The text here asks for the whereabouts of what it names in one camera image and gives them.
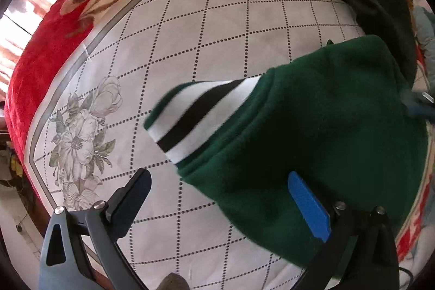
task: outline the striped cuff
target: striped cuff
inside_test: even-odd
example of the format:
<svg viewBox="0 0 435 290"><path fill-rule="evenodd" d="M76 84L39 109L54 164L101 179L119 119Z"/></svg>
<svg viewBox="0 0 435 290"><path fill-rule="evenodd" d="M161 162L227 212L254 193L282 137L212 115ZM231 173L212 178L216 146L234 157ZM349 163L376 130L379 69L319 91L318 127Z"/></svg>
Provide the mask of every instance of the striped cuff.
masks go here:
<svg viewBox="0 0 435 290"><path fill-rule="evenodd" d="M259 79L177 86L156 105L144 128L177 164L206 143L243 105Z"/></svg>

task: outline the blue gripper pad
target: blue gripper pad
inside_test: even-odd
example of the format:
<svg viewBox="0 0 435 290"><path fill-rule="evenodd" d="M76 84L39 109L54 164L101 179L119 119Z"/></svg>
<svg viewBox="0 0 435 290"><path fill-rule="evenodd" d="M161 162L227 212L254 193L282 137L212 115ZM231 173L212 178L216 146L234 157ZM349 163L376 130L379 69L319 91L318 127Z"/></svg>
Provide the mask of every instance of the blue gripper pad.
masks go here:
<svg viewBox="0 0 435 290"><path fill-rule="evenodd" d="M331 233L329 214L296 171L288 175L288 190L313 236L326 242Z"/></svg>

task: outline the bed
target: bed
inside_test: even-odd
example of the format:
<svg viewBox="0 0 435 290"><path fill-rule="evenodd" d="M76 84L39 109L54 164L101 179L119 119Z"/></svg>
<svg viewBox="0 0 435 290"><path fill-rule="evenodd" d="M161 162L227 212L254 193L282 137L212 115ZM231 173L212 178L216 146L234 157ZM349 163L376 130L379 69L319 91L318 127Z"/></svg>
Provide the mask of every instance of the bed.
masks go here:
<svg viewBox="0 0 435 290"><path fill-rule="evenodd" d="M192 289L291 288L302 268L255 245L183 183L142 124L178 84L256 78L328 40L363 35L343 0L58 0L15 68L8 129L49 213L87 209L149 169L153 190L118 243L149 288L170 272ZM424 60L415 65L414 87L428 90ZM401 266L415 275L435 248L429 124L427 134L418 190L396 235ZM401 273L401 286L408 282Z"/></svg>

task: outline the black stripe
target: black stripe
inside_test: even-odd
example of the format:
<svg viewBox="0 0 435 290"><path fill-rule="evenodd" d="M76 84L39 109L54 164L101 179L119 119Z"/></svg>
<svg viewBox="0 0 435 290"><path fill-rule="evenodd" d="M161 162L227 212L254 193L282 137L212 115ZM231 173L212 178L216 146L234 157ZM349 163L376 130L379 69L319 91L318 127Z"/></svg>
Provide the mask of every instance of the black stripe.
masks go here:
<svg viewBox="0 0 435 290"><path fill-rule="evenodd" d="M157 144L164 151L172 149L204 118L204 116L231 90L239 86L244 79L211 88L202 94L181 116L179 121L160 139Z"/></svg>

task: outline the white stripe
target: white stripe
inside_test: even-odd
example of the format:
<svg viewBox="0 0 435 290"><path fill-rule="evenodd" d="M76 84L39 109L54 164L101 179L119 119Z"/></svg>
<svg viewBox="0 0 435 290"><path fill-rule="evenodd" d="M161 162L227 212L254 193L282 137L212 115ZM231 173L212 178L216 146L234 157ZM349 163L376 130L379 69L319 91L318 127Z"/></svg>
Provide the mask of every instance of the white stripe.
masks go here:
<svg viewBox="0 0 435 290"><path fill-rule="evenodd" d="M230 91L176 146L166 152L173 162L179 163L203 145L245 102L260 77L245 79Z"/></svg>
<svg viewBox="0 0 435 290"><path fill-rule="evenodd" d="M182 115L202 94L216 86L227 84L229 82L232 82L232 80L227 80L225 82L200 82L181 90L172 98L171 101L169 101L162 113L148 129L151 138L155 142L158 142L171 130Z"/></svg>

